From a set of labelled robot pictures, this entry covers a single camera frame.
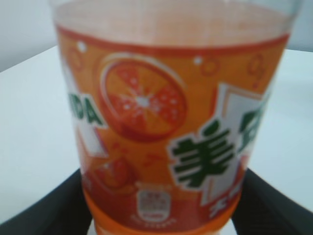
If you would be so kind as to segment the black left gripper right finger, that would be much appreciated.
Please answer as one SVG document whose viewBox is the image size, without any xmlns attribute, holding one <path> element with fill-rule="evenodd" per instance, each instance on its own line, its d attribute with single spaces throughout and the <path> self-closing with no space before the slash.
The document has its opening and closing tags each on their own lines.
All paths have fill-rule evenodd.
<svg viewBox="0 0 313 235">
<path fill-rule="evenodd" d="M 239 235 L 311 235 L 313 213 L 276 190 L 250 169 L 232 215 Z"/>
</svg>

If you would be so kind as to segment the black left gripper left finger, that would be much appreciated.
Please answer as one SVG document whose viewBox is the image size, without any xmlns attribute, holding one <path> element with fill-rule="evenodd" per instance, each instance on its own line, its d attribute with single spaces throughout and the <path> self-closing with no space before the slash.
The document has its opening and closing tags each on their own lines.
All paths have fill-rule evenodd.
<svg viewBox="0 0 313 235">
<path fill-rule="evenodd" d="M 92 221 L 76 170 L 44 198 L 0 225 L 2 235 L 86 235 Z"/>
</svg>

